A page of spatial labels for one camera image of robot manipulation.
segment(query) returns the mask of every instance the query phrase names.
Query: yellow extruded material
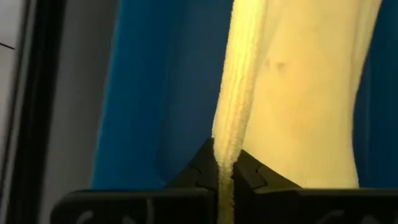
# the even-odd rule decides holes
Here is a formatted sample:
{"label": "yellow extruded material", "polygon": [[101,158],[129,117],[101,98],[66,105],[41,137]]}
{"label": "yellow extruded material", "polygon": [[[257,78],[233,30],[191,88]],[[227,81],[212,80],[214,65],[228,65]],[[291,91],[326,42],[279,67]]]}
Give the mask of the yellow extruded material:
{"label": "yellow extruded material", "polygon": [[302,187],[357,187],[353,106],[381,0],[235,0],[213,123],[218,223],[243,147]]}

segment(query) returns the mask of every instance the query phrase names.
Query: yellow material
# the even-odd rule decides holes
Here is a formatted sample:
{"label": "yellow material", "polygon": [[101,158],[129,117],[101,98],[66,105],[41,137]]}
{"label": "yellow material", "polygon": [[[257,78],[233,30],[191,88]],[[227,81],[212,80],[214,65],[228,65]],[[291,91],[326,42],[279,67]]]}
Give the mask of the yellow material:
{"label": "yellow material", "polygon": [[353,105],[380,3],[235,0],[213,123],[218,223],[233,223],[242,146],[303,187],[358,185]]}

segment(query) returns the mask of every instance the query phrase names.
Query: dark frame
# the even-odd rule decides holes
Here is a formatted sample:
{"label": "dark frame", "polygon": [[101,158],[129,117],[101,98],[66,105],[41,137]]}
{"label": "dark frame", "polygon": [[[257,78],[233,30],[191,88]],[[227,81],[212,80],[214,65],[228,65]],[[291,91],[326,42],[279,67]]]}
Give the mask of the dark frame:
{"label": "dark frame", "polygon": [[24,3],[1,164],[1,224],[38,222],[65,3]]}

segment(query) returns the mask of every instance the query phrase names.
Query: blue fabric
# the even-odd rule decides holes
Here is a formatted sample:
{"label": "blue fabric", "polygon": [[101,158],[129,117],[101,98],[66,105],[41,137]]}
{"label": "blue fabric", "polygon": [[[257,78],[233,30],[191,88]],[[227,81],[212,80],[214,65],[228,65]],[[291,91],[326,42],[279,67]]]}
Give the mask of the blue fabric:
{"label": "blue fabric", "polygon": [[398,1],[379,11],[358,95],[355,153],[362,187],[398,187]]}
{"label": "blue fabric", "polygon": [[232,0],[121,0],[93,189],[158,189],[211,125]]}

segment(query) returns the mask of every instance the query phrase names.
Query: black plastic holder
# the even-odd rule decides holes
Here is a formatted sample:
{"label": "black plastic holder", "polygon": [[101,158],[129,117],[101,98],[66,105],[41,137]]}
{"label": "black plastic holder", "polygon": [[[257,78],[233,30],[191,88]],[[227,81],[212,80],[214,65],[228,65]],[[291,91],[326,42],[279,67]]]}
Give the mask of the black plastic holder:
{"label": "black plastic holder", "polygon": [[[51,224],[215,224],[218,168],[208,139],[164,190],[83,190],[61,199]],[[398,190],[302,189],[247,152],[234,165],[236,224],[396,224]]]}

